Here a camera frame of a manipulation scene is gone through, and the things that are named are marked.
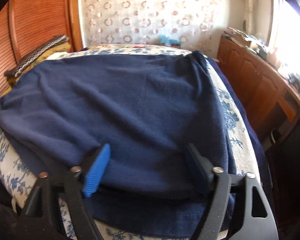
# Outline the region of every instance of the window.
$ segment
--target window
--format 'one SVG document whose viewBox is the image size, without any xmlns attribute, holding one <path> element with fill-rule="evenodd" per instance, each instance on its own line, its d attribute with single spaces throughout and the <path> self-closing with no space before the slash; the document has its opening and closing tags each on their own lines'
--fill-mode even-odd
<svg viewBox="0 0 300 240">
<path fill-rule="evenodd" d="M 270 48 L 277 49 L 277 59 L 284 64 L 282 74 L 300 75 L 300 16 L 285 0 L 274 0 Z"/>
</svg>

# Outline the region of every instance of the blue object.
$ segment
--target blue object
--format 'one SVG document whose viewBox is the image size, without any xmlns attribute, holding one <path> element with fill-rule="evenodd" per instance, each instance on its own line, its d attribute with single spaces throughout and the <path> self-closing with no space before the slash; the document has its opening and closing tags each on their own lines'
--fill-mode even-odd
<svg viewBox="0 0 300 240">
<path fill-rule="evenodd" d="M 160 44 L 175 44 L 180 45 L 180 41 L 169 39 L 167 36 L 162 35 L 159 40 Z"/>
<path fill-rule="evenodd" d="M 0 104 L 0 126 L 34 174 L 62 173 L 102 142 L 111 145 L 86 208 L 125 231 L 193 234 L 207 199 L 198 195 L 183 145 L 193 143 L 213 165 L 236 174 L 221 104 L 200 52 L 47 60 Z"/>
<path fill-rule="evenodd" d="M 198 192 L 210 193 L 214 189 L 214 174 L 209 159 L 203 157 L 192 143 L 185 147 L 185 158 Z"/>
<path fill-rule="evenodd" d="M 110 160 L 111 148 L 109 144 L 103 145 L 98 151 L 98 156 L 84 176 L 82 194 L 85 197 L 91 197 L 98 190 L 100 181 Z"/>
</svg>

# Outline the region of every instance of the black plastic frame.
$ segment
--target black plastic frame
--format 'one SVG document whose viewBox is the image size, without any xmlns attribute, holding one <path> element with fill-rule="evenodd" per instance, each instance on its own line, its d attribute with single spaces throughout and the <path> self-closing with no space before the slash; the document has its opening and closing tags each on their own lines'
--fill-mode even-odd
<svg viewBox="0 0 300 240">
<path fill-rule="evenodd" d="M 17 225 L 20 240 L 65 240 L 66 236 L 58 206 L 58 193 L 65 193 L 74 231 L 78 240 L 103 240 L 82 201 L 82 171 L 39 178 L 21 212 Z M 258 183 L 247 176 L 214 173 L 216 186 L 207 214 L 191 240 L 215 240 L 218 237 L 230 193 L 236 193 L 233 218 L 226 239 L 278 239 L 274 217 L 266 196 Z M 259 197 L 254 200 L 253 194 Z M 266 217 L 253 217 L 252 209 L 265 210 Z"/>
</svg>

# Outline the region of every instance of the yellow cloth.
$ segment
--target yellow cloth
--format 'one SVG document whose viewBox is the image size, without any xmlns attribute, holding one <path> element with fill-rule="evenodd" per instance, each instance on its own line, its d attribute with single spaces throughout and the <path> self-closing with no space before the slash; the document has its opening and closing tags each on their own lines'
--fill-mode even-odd
<svg viewBox="0 0 300 240">
<path fill-rule="evenodd" d="M 71 45 L 68 42 L 64 42 L 60 45 L 57 45 L 51 49 L 48 49 L 47 51 L 45 51 L 44 53 L 42 53 L 32 64 L 30 64 L 22 73 L 19 77 L 14 78 L 14 77 L 7 77 L 7 82 L 9 84 L 10 87 L 8 87 L 7 90 L 5 90 L 5 92 L 3 92 L 3 94 L 1 96 L 4 96 L 6 94 L 8 94 L 11 89 L 15 86 L 15 84 L 18 82 L 18 80 L 20 79 L 20 77 L 22 75 L 24 75 L 25 73 L 27 73 L 29 70 L 33 69 L 37 64 L 41 63 L 42 61 L 44 61 L 47 57 L 51 56 L 53 53 L 56 52 L 68 52 L 71 49 Z"/>
</svg>

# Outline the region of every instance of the patterned wallpaper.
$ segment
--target patterned wallpaper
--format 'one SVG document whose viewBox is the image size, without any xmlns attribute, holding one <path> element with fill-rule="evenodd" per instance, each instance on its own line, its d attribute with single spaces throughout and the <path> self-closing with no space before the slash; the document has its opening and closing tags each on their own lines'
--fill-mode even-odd
<svg viewBox="0 0 300 240">
<path fill-rule="evenodd" d="M 79 0 L 83 46 L 158 44 L 161 35 L 183 49 L 209 50 L 221 0 Z"/>
</svg>

